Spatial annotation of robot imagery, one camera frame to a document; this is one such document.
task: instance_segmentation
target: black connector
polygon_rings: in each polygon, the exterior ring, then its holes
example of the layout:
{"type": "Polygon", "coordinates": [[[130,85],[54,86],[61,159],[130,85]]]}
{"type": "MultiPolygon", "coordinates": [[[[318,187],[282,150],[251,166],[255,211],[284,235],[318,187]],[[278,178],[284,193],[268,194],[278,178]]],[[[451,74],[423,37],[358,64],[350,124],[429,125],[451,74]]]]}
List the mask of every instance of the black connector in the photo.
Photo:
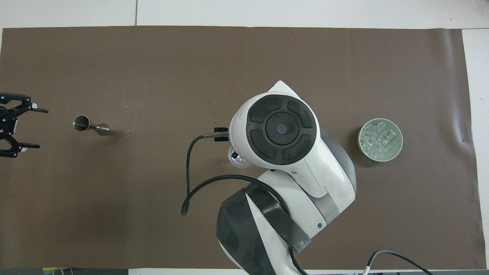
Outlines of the black connector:
{"type": "MultiPolygon", "coordinates": [[[[229,131],[229,128],[227,128],[227,127],[214,127],[215,133],[228,132],[228,131],[229,131]]],[[[229,137],[215,137],[214,141],[215,142],[229,141],[229,137]]]]}

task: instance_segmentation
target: bowl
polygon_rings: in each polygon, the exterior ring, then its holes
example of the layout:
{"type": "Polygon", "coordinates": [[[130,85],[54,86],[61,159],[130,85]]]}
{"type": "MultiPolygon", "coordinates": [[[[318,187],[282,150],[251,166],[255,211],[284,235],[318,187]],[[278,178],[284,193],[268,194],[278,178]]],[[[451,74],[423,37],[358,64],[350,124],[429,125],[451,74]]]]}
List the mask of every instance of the bowl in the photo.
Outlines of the bowl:
{"type": "Polygon", "coordinates": [[[385,119],[385,118],[374,118],[367,123],[363,125],[363,127],[360,129],[360,132],[358,133],[358,147],[360,148],[360,151],[367,156],[371,160],[379,161],[379,162],[386,162],[389,160],[392,160],[393,158],[397,157],[399,155],[399,152],[402,149],[402,134],[400,132],[399,127],[393,123],[392,121],[385,119]],[[388,146],[391,147],[391,149],[387,152],[385,152],[383,155],[379,152],[380,155],[374,156],[374,155],[369,155],[367,152],[362,148],[362,140],[360,140],[360,137],[362,136],[362,132],[364,133],[372,133],[373,128],[377,126],[378,123],[383,122],[385,124],[385,130],[388,132],[393,132],[395,134],[395,137],[390,140],[390,143],[388,146]]]}

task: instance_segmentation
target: gray panel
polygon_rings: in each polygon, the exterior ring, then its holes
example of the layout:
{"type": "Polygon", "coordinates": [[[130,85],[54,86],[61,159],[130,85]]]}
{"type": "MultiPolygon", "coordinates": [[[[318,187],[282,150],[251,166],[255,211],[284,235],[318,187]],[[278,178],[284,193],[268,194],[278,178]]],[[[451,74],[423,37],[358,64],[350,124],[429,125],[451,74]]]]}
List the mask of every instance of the gray panel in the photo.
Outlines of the gray panel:
{"type": "Polygon", "coordinates": [[[356,175],[355,175],[355,166],[353,166],[352,159],[348,156],[345,149],[339,144],[336,139],[330,135],[330,133],[321,129],[321,139],[324,141],[326,146],[330,149],[333,156],[341,165],[341,168],[345,171],[348,179],[353,185],[353,190],[356,194],[356,175]]]}
{"type": "Polygon", "coordinates": [[[323,215],[326,223],[330,223],[334,218],[339,215],[339,209],[336,203],[333,201],[333,198],[328,193],[321,198],[315,198],[309,196],[312,202],[316,205],[319,212],[323,215]]]}

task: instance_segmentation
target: white cable connector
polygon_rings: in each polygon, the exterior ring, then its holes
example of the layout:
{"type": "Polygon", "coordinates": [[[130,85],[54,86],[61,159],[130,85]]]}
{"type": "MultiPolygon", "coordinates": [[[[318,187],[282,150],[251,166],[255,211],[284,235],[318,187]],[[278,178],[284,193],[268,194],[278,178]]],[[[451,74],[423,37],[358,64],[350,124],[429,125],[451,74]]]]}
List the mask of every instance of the white cable connector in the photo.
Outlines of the white cable connector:
{"type": "Polygon", "coordinates": [[[362,275],[367,275],[369,271],[370,271],[370,267],[366,266],[365,269],[363,270],[362,275]]]}

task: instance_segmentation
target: black cable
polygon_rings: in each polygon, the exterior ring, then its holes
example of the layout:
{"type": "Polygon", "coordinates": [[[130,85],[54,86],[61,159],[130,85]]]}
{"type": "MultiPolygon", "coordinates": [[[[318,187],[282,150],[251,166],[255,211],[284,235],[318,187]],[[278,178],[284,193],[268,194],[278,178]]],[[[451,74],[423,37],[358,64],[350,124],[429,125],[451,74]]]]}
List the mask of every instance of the black cable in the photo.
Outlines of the black cable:
{"type": "Polygon", "coordinates": [[[190,146],[188,147],[188,151],[187,151],[187,196],[190,193],[190,153],[192,152],[192,148],[194,147],[195,143],[197,141],[199,141],[200,139],[203,139],[203,138],[204,138],[203,135],[200,135],[200,136],[196,137],[192,141],[192,143],[190,144],[190,146]]]}
{"type": "Polygon", "coordinates": [[[377,257],[377,255],[382,254],[382,253],[386,253],[386,254],[391,254],[391,255],[397,256],[397,257],[399,257],[399,258],[401,258],[401,259],[403,259],[403,260],[405,260],[405,261],[407,261],[407,262],[411,263],[412,265],[416,266],[417,268],[419,268],[419,269],[423,270],[423,271],[424,271],[426,274],[428,274],[428,275],[433,275],[433,273],[431,273],[431,272],[430,272],[428,269],[426,269],[426,268],[424,268],[424,267],[420,266],[419,264],[415,263],[414,261],[412,261],[412,260],[410,260],[410,259],[408,259],[408,258],[404,257],[403,255],[401,255],[401,254],[399,254],[399,253],[395,253],[395,252],[388,251],[388,250],[379,250],[379,251],[374,252],[374,253],[372,254],[372,256],[370,256],[370,259],[368,260],[367,266],[368,266],[369,268],[370,268],[370,267],[372,267],[372,264],[373,264],[373,262],[374,262],[375,257],[377,257]]]}
{"type": "Polygon", "coordinates": [[[278,202],[280,203],[280,205],[282,206],[282,208],[285,210],[285,212],[288,215],[290,215],[289,207],[285,203],[284,199],[277,193],[277,191],[275,191],[272,187],[268,186],[268,184],[264,183],[263,181],[258,180],[258,179],[255,179],[255,178],[252,178],[252,177],[243,176],[243,175],[221,175],[221,176],[216,176],[216,177],[213,177],[213,178],[210,178],[208,180],[203,181],[201,184],[197,185],[192,190],[192,192],[190,192],[188,194],[188,196],[185,198],[185,201],[183,201],[182,208],[181,208],[181,211],[180,211],[181,214],[182,214],[182,216],[185,216],[187,214],[188,208],[189,208],[189,205],[190,205],[190,199],[200,189],[202,189],[204,186],[206,186],[206,185],[208,185],[210,183],[221,181],[221,180],[242,180],[242,181],[247,181],[247,182],[250,182],[250,183],[257,184],[258,186],[260,186],[261,188],[263,188],[265,191],[268,191],[270,194],[272,194],[278,200],[278,202]]]}

